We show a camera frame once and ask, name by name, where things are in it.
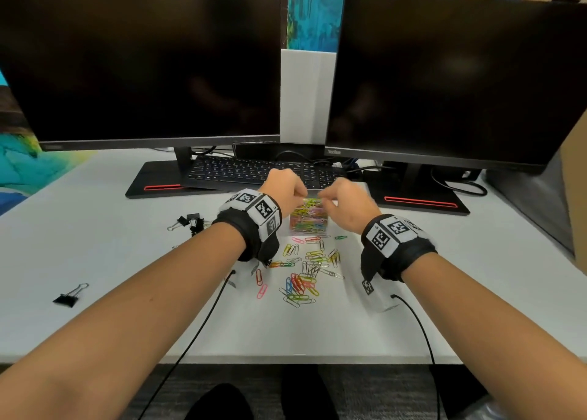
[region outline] container of paper clips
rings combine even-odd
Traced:
[[[326,233],[327,228],[328,214],[320,199],[304,199],[304,204],[290,215],[292,234],[321,234]]]

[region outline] person's left hand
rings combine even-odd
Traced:
[[[259,191],[268,194],[277,202],[283,219],[304,203],[303,199],[308,195],[302,179],[290,169],[269,171],[267,180]]]

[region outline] monitor stand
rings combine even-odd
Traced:
[[[226,193],[222,190],[182,187],[181,177],[191,167],[191,148],[174,148],[175,160],[145,162],[125,196],[129,199],[145,197],[188,196],[191,194]]]
[[[381,207],[467,216],[457,195],[430,177],[431,165],[384,162],[394,170],[363,171],[371,197]]]

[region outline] forearm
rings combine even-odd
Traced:
[[[0,376],[0,414],[17,400],[42,409],[43,400],[32,401],[32,379],[69,394],[63,410],[47,389],[55,418],[117,418],[245,246],[236,229],[218,223],[130,277]]]
[[[463,363],[520,419],[587,415],[587,367],[532,320],[435,253],[402,278]]]

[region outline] wristband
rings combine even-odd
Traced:
[[[412,221],[394,215],[375,217],[365,227],[361,242],[364,246],[361,273],[368,283],[376,273],[384,279],[403,283],[401,274],[405,269],[423,254],[436,253],[425,231]]]
[[[267,194],[244,189],[220,207],[213,224],[225,222],[239,231],[246,243],[239,261],[256,258],[268,265],[279,249],[276,232],[281,221],[281,209],[277,202]]]

